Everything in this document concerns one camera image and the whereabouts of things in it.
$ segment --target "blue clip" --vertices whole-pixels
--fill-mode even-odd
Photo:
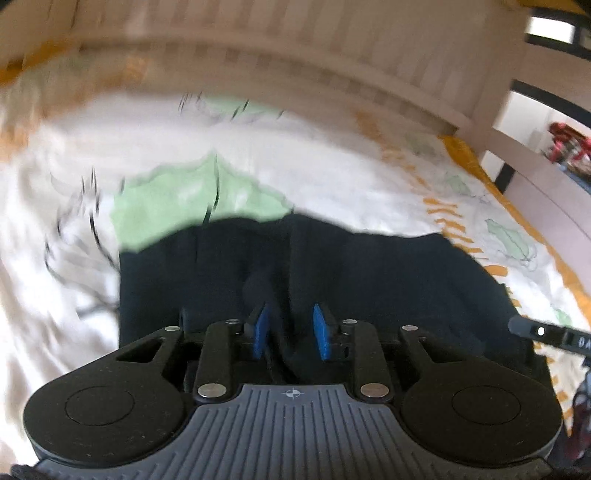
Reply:
[[[267,334],[269,333],[269,307],[265,305],[256,320],[254,328],[254,343],[252,344],[252,356],[259,360],[267,345]]]
[[[320,305],[314,305],[313,313],[314,336],[318,343],[320,358],[325,361],[330,358],[330,332]]]

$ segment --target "gray ribbed footplate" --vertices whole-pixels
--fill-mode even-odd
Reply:
[[[352,399],[342,385],[246,385],[234,400],[199,407],[169,445],[129,465],[79,469],[44,460],[59,480],[409,479],[537,480],[543,460],[483,470],[416,444],[391,411]]]

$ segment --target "bed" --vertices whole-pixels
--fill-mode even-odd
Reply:
[[[21,422],[33,391],[117,348],[110,211],[122,181],[211,151],[352,231],[442,232],[506,285],[520,313],[589,329],[576,276],[475,155],[519,66],[525,9],[496,0],[32,5],[16,0],[0,14],[0,43],[10,45],[0,53],[3,471],[35,461]],[[26,22],[24,12],[34,12]],[[569,426],[581,358],[536,349]]]

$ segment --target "bed rail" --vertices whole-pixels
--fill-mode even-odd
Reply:
[[[367,88],[478,143],[518,68],[526,20],[502,0],[14,0],[0,14],[0,64],[65,35],[222,48],[238,63],[255,55],[259,69],[283,63],[286,76],[311,68],[311,81]]]

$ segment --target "crosshair logo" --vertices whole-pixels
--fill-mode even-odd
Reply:
[[[301,391],[296,390],[295,388],[292,388],[292,389],[288,390],[287,392],[285,392],[284,395],[286,397],[290,397],[293,400],[294,398],[297,398],[301,395]]]

